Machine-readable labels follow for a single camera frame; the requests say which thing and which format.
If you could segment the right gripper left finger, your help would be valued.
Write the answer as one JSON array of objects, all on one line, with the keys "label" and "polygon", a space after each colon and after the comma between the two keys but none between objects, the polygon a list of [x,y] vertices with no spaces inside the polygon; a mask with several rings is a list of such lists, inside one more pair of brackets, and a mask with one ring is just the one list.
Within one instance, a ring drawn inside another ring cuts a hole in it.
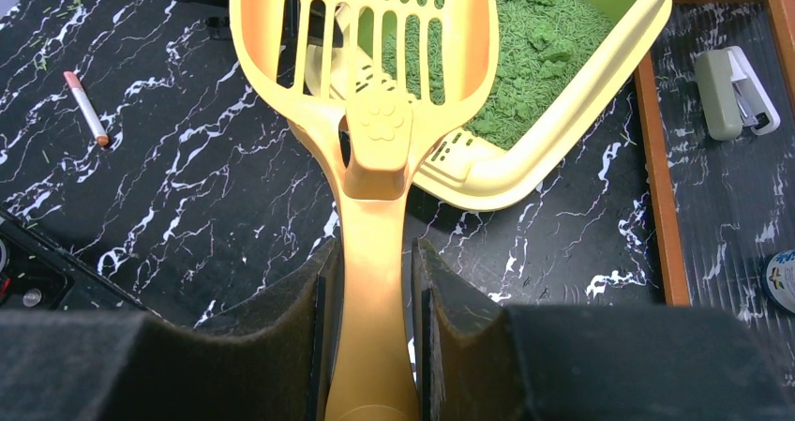
[{"label": "right gripper left finger", "polygon": [[319,420],[329,386],[330,240],[192,331],[143,310],[10,310],[5,420]]}]

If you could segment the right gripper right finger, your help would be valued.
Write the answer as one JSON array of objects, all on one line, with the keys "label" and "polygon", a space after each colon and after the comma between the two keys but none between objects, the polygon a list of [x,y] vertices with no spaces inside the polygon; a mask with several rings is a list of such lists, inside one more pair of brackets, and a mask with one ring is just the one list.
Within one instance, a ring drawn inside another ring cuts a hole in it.
[{"label": "right gripper right finger", "polygon": [[757,340],[719,309],[502,306],[412,243],[425,420],[790,420]]}]

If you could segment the yellow litter box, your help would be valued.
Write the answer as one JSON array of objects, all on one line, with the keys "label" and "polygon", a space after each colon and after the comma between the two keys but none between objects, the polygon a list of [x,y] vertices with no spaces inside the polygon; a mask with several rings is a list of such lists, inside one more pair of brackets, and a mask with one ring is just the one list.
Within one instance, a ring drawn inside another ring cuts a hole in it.
[{"label": "yellow litter box", "polygon": [[[517,203],[563,159],[650,49],[661,29],[652,26],[663,0],[593,0],[619,16],[617,25],[529,131],[508,151],[461,143],[464,124],[488,97],[499,65],[496,0],[321,1],[326,23],[339,23],[344,42],[335,49],[301,46],[296,81],[330,106],[334,121],[352,135],[343,163],[333,145],[310,128],[294,133],[310,149],[335,188],[339,204],[405,199],[421,189],[465,210],[493,211]],[[429,76],[419,96],[406,75],[383,72],[379,44],[385,15],[397,34],[416,18],[422,29],[442,26],[445,101],[433,104]]]}]

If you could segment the orange litter scoop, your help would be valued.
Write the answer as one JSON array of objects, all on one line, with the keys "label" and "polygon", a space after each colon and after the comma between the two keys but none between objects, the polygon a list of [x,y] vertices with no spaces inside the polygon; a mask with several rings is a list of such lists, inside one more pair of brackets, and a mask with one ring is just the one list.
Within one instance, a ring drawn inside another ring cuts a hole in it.
[{"label": "orange litter scoop", "polygon": [[499,55],[495,0],[229,0],[253,89],[321,165],[344,283],[328,420],[417,420],[402,235],[413,178],[472,119]]}]

